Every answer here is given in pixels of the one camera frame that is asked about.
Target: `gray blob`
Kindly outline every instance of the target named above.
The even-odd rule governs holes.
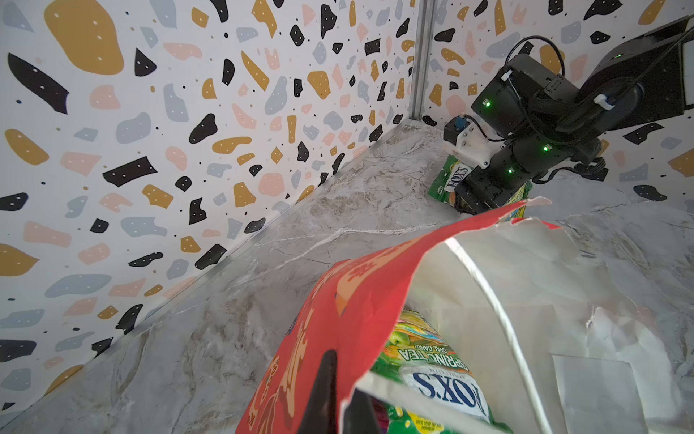
[[[208,175],[214,176],[215,178],[221,178],[224,176],[224,171],[231,169],[231,165],[223,165],[218,162],[211,162],[208,165]]]
[[[239,38],[239,42],[245,42],[256,36],[258,36],[258,31],[253,27],[239,27],[236,29],[236,37]]]
[[[79,217],[80,214],[82,214],[82,211],[85,209],[85,205],[87,204],[87,196],[79,196],[76,197],[75,199],[72,199],[71,201],[67,202],[67,209],[69,210],[65,217],[68,219],[73,219],[75,217]]]
[[[403,17],[403,0],[398,0],[395,5],[395,18],[400,19]]]
[[[386,24],[388,22],[388,17],[390,17],[390,6],[378,13],[376,17],[376,26],[379,27]]]
[[[281,76],[275,84],[275,90],[265,102],[265,114],[274,115],[282,110],[287,103],[287,77]]]
[[[443,67],[441,66],[441,63],[439,63],[439,61],[436,59],[432,59],[432,61],[429,62],[429,66],[431,66],[433,72],[443,71]]]
[[[214,204],[217,206],[221,206],[226,203],[226,196],[224,196],[224,193],[219,193],[212,198],[212,202],[214,202]]]
[[[660,146],[665,148],[665,149],[674,149],[677,147],[678,144],[682,143],[682,139],[676,139],[674,137],[665,137],[662,142],[660,142]]]
[[[576,41],[580,35],[581,22],[576,21],[575,23],[571,23],[568,26],[561,28],[561,43],[570,44],[571,42]]]
[[[61,295],[86,295],[108,285],[111,276],[107,274],[71,274],[55,282],[46,290],[46,298],[54,299]]]
[[[19,10],[19,6],[17,6],[14,1],[7,3],[3,8],[2,22],[5,23],[6,26],[16,27],[34,33],[34,29],[31,28],[24,14]]]
[[[316,59],[319,65],[322,65],[327,57],[328,52],[325,50],[325,45],[319,41],[315,50],[313,50],[313,58]]]
[[[622,172],[619,174],[619,182],[624,181],[645,181],[648,179],[648,163],[645,162],[636,169]]]
[[[311,126],[304,125],[303,130],[304,130],[304,134],[306,134],[306,137],[308,137],[311,140],[315,140],[316,137],[318,137],[318,133],[320,133],[318,128],[316,128],[313,125],[311,125]]]
[[[128,144],[143,139],[149,135],[152,129],[152,121],[145,112],[133,119],[126,119],[116,127],[116,141],[120,144]]]
[[[56,351],[66,351],[69,349],[79,348],[82,346],[82,341],[87,336],[91,336],[93,334],[94,334],[93,331],[88,331],[86,333],[82,333],[81,335],[77,335],[74,337],[68,337],[67,339],[63,339],[59,343],[56,344]]]
[[[369,85],[361,80],[357,86],[357,96],[366,101],[367,104],[369,103]]]
[[[34,326],[41,321],[44,312],[45,311],[43,309],[12,312],[3,319],[0,319],[0,328],[22,328]]]
[[[443,22],[446,20],[446,0],[441,0],[439,7],[434,12],[434,21],[443,26]]]
[[[174,0],[149,0],[159,22],[164,27],[176,28],[176,5]]]
[[[154,30],[149,27],[140,27],[139,29],[142,32],[142,36],[144,36],[144,40],[147,41],[149,48],[154,48],[157,42],[159,42],[159,38],[157,34],[154,33]]]
[[[501,41],[490,45],[486,49],[486,55],[495,59],[503,59],[519,40],[521,40],[521,34],[518,32],[512,33]]]
[[[344,124],[340,115],[338,115],[335,111],[325,115],[323,118],[323,123],[332,128],[333,131],[339,130],[342,127],[342,124]]]
[[[291,207],[287,202],[279,201],[272,205],[272,211],[277,211],[282,214],[284,211],[290,209]]]
[[[359,133],[359,141],[363,142],[366,140],[366,137],[369,135],[369,129],[367,127],[364,127],[361,133]]]
[[[77,137],[78,139],[93,142],[96,140],[97,134],[99,134],[98,130],[95,130],[93,128],[82,128],[81,130],[77,131],[72,137]]]
[[[226,237],[230,240],[236,240],[236,235],[239,235],[244,224],[235,219],[227,219],[227,222],[229,222],[229,232],[226,234]]]
[[[177,259],[172,262],[167,270],[167,278],[169,280],[181,277],[188,270],[188,261],[185,259]]]
[[[121,220],[121,227],[131,237],[143,235],[167,236],[166,228],[154,224],[154,217],[126,217]]]
[[[291,175],[291,185],[294,188],[299,188],[299,182],[301,181],[301,170],[297,170],[294,172],[294,175]]]
[[[2,383],[0,383],[0,387],[7,390],[14,390],[16,392],[27,390],[31,387],[31,369],[13,369],[5,377],[5,379],[2,380]]]

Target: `terrazzo wallpaper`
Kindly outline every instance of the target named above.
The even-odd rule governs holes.
[[[455,115],[474,114],[470,105],[523,37],[550,38],[564,53],[567,78],[581,87],[617,45],[691,14],[691,0],[437,0],[423,121],[443,128]],[[559,72],[542,41],[517,52]],[[693,115],[602,135],[607,168],[593,178],[694,213]]]
[[[407,116],[414,0],[0,9],[0,416]]]

